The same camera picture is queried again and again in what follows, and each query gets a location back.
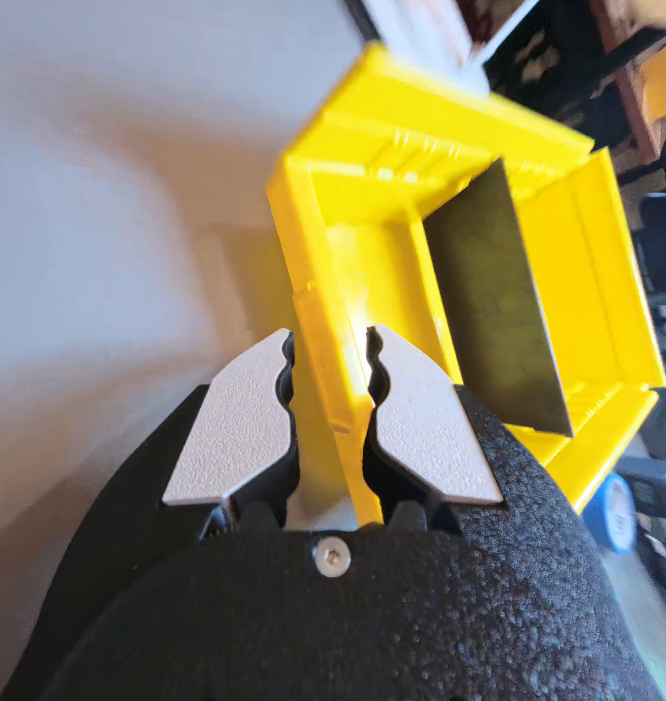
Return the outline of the small black box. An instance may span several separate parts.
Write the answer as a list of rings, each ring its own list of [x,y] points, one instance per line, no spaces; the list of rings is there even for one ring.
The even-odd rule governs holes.
[[[654,582],[666,590],[666,461],[625,456],[617,473],[633,496],[638,555]]]

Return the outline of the blue tape roll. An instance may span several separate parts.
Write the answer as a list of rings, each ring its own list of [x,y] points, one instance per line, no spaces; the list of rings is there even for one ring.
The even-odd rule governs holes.
[[[582,512],[584,526],[595,544],[618,555],[635,547],[637,517],[630,487],[623,477],[611,473]]]

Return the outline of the black bin divider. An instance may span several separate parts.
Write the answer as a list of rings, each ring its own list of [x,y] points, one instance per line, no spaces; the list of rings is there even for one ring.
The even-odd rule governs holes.
[[[503,160],[423,227],[463,385],[505,424],[573,437]]]

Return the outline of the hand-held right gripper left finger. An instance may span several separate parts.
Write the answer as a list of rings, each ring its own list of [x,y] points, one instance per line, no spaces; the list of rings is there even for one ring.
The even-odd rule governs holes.
[[[286,510],[300,479],[294,363],[293,332],[281,328],[215,376],[162,495],[165,505],[244,510],[265,501]]]

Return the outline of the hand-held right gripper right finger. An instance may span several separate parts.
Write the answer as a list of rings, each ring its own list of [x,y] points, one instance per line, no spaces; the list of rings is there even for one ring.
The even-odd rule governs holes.
[[[368,327],[372,415],[363,446],[363,478],[383,510],[416,501],[504,502],[492,469],[449,375],[386,325]]]

